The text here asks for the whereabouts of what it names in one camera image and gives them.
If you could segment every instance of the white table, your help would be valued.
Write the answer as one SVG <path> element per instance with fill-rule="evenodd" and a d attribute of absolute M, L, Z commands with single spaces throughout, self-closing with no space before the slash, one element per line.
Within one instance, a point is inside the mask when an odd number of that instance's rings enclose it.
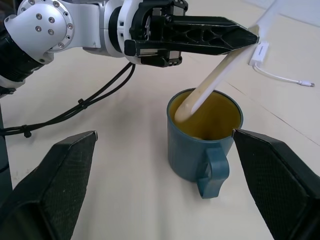
<path fill-rule="evenodd" d="M 240 0 L 190 0 L 188 14 L 226 16 L 249 26 L 262 12 Z M 275 81 L 243 63 L 218 90 L 238 102 L 244 129 L 286 142 L 319 175 L 320 29 L 279 16 L 268 40 L 265 69 L 311 80 L 316 87 Z M 190 53 L 183 57 L 177 67 L 137 66 L 124 88 L 76 117 L 37 130 L 28 139 L 7 137 L 13 186 L 40 163 L 53 144 L 97 130 L 87 193 L 72 239 L 271 240 L 249 193 L 235 146 L 228 155 L 230 177 L 218 198 L 201 199 L 195 184 L 170 169 L 167 104 L 177 92 L 196 87 L 222 59 Z M 14 96 L 1 100 L 4 126 L 57 116 L 93 94 L 126 63 L 124 58 L 81 49 L 56 54 L 55 61 L 29 77 Z"/>

